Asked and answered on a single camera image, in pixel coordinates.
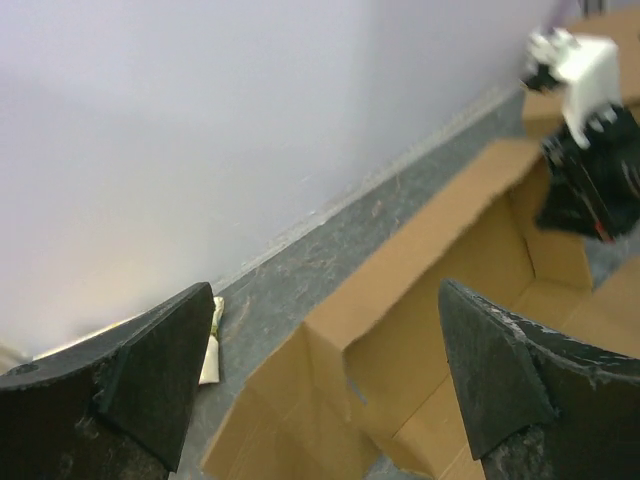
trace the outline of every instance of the cardboard box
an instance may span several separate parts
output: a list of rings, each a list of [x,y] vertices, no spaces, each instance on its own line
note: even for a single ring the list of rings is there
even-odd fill
[[[535,228],[548,181],[537,142],[489,146],[251,375],[205,472],[219,480],[355,480],[383,451],[425,477],[484,478],[449,374],[440,281],[454,278],[553,328],[574,325],[569,331],[593,343],[598,322],[633,319],[629,305],[640,306],[619,275],[594,300],[582,240]],[[576,311],[594,319],[592,330],[578,326]],[[623,330],[610,331],[609,346],[621,345]]]
[[[640,120],[640,7],[589,17],[569,30],[607,36],[618,44],[622,98],[636,120]],[[522,121],[530,138],[541,139],[551,134],[562,123],[562,92],[548,95],[527,92]]]

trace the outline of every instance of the brown cardboard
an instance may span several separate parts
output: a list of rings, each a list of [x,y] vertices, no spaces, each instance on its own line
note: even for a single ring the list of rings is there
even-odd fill
[[[640,338],[630,321],[640,302],[624,287],[640,285],[640,261],[592,294],[582,240],[533,224],[548,181],[536,142],[489,146],[251,375],[203,469],[219,480],[355,480],[383,451],[425,477],[483,479],[444,351],[442,278],[621,353]]]
[[[601,16],[592,16],[571,25],[574,33],[612,38],[620,54],[622,98],[640,120],[640,7],[628,7]],[[527,92],[522,112],[527,136],[540,139],[549,135],[562,121],[562,93],[543,95]]]

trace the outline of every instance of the cardboard flap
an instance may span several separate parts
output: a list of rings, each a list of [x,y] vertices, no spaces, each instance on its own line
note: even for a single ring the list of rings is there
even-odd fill
[[[535,142],[491,144],[305,319],[316,385],[344,418],[352,418],[354,408],[363,412],[367,402],[358,379],[345,370],[351,368],[345,365],[347,349],[395,308],[483,212],[522,180],[538,157]],[[423,315],[437,320],[437,309]],[[444,358],[440,334],[431,337],[436,341],[434,358]],[[436,385],[442,380],[434,379]],[[384,412],[372,412],[377,418],[379,414]]]
[[[314,387],[305,331],[298,328],[247,379],[203,469],[220,480],[349,480],[361,478],[378,456]]]
[[[578,308],[562,332],[611,352],[640,358],[640,257],[625,262]]]
[[[510,193],[514,216],[527,241],[536,278],[590,290],[593,281],[584,240],[578,235],[542,231],[535,224],[549,181],[549,169],[541,159]]]
[[[625,105],[640,103],[640,7],[615,10],[571,25],[568,30],[610,37],[618,44],[620,89]],[[522,119],[530,137],[540,138],[556,128],[562,120],[562,95],[527,92]]]

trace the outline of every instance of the white plastic part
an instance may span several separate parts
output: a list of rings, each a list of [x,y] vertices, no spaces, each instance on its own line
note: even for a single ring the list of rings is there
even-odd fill
[[[572,35],[554,29],[529,37],[529,54],[564,85],[562,114],[575,142],[589,148],[584,129],[589,117],[598,113],[611,120],[612,105],[622,104],[618,45],[607,37]]]

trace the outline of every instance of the small white item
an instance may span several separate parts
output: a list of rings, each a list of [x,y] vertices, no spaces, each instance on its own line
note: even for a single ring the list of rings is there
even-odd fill
[[[213,322],[211,323],[211,335],[209,335],[209,344],[204,355],[204,363],[200,373],[200,385],[220,382],[220,365],[218,356],[218,325],[224,312],[224,298],[214,297],[215,310],[213,312]]]

